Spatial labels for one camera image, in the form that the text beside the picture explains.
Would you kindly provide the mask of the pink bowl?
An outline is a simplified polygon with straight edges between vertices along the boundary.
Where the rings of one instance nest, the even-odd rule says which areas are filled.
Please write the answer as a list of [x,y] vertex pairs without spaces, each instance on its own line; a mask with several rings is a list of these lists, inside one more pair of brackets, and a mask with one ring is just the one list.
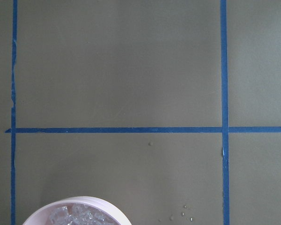
[[57,207],[68,206],[70,204],[79,203],[96,208],[114,219],[119,225],[131,225],[132,223],[126,215],[112,203],[90,196],[70,197],[50,203],[31,214],[23,223],[23,225],[45,225],[50,213]]

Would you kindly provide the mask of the clear ice cubes pile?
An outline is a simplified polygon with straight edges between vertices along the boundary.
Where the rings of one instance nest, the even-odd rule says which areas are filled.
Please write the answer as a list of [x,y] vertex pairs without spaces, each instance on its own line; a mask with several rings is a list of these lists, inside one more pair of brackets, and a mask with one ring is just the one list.
[[47,225],[118,225],[103,211],[85,204],[74,203],[54,208]]

